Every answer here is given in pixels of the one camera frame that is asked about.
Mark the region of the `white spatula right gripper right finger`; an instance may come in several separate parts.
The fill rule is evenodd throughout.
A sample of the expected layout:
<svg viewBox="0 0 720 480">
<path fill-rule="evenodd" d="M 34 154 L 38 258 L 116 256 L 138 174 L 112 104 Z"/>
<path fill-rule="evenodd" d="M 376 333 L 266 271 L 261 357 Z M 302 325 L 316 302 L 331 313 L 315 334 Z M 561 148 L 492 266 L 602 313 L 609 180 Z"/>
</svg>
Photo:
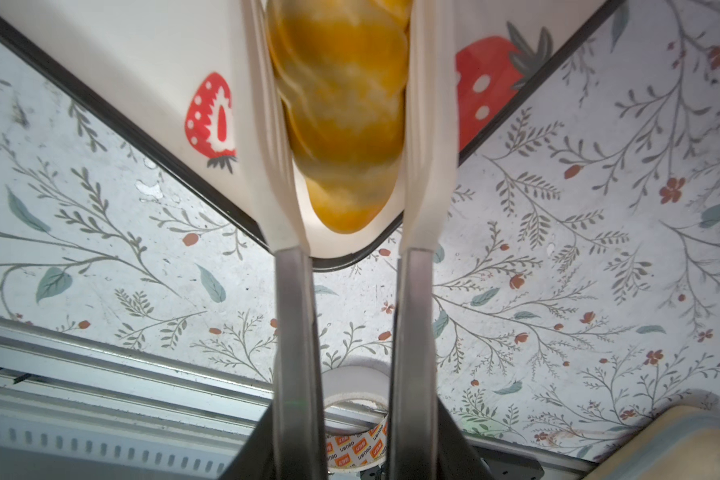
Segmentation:
<svg viewBox="0 0 720 480">
<path fill-rule="evenodd" d="M 414 2 L 410 41 L 388 476 L 433 479 L 438 423 L 433 265 L 459 160 L 452 3 Z"/>
</svg>

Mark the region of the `white spatula right gripper left finger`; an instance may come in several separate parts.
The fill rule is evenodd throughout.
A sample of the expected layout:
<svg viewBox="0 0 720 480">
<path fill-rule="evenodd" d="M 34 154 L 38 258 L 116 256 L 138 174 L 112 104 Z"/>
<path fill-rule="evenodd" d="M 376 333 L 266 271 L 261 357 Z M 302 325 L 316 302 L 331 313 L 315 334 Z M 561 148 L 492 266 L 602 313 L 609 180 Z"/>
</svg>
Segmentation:
<svg viewBox="0 0 720 480">
<path fill-rule="evenodd" d="M 327 476 L 312 262 L 298 208 L 293 165 L 267 46 L 262 5 L 239 4 L 239 152 L 257 194 L 254 210 L 274 256 L 278 352 L 273 443 L 280 479 Z"/>
</svg>

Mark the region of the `striped croissant bread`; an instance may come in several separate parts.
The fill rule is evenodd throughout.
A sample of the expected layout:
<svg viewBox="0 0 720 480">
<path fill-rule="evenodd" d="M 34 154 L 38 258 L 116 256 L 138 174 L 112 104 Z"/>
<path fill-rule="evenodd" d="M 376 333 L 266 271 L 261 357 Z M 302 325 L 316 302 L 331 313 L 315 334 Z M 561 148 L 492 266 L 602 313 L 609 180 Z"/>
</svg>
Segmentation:
<svg viewBox="0 0 720 480">
<path fill-rule="evenodd" d="M 266 35 L 296 166 L 319 220 L 366 227 L 401 165 L 410 1 L 270 1 Z"/>
</svg>

